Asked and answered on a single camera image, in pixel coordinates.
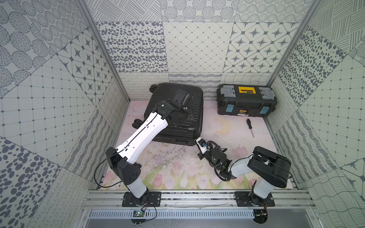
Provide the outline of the black ribbed hard-shell suitcase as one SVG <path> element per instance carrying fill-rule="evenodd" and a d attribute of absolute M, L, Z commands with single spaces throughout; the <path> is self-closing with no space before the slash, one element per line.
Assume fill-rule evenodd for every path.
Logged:
<path fill-rule="evenodd" d="M 187 108 L 180 110 L 172 106 L 176 91 L 181 89 L 194 98 Z M 194 146 L 200 137 L 203 119 L 203 91 L 197 86 L 161 83 L 152 85 L 153 93 L 144 113 L 146 120 L 151 113 L 157 112 L 168 126 L 153 139 L 156 142 Z"/>

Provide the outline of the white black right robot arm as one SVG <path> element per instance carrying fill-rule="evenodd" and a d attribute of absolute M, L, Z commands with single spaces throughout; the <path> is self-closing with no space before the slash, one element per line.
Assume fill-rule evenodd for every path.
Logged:
<path fill-rule="evenodd" d="M 273 207 L 275 203 L 271 192 L 275 188 L 287 187 L 291 161 L 280 154 L 256 146 L 251 155 L 233 161 L 225 154 L 227 149 L 221 148 L 214 141 L 198 138 L 196 144 L 199 159 L 206 159 L 220 180 L 229 182 L 248 173 L 260 176 L 248 195 L 241 198 L 240 193 L 235 193 L 238 205 L 249 203 L 256 207 Z"/>

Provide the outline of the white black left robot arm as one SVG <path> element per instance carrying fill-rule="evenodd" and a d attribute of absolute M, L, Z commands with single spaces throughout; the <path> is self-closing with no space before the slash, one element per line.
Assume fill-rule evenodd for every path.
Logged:
<path fill-rule="evenodd" d="M 178 89 L 170 101 L 156 103 L 148 118 L 142 125 L 117 148 L 110 147 L 106 151 L 109 167 L 121 179 L 138 204 L 148 199 L 148 189 L 139 178 L 141 169 L 136 161 L 149 143 L 167 126 L 180 124 L 189 113 L 185 111 L 192 96 Z"/>

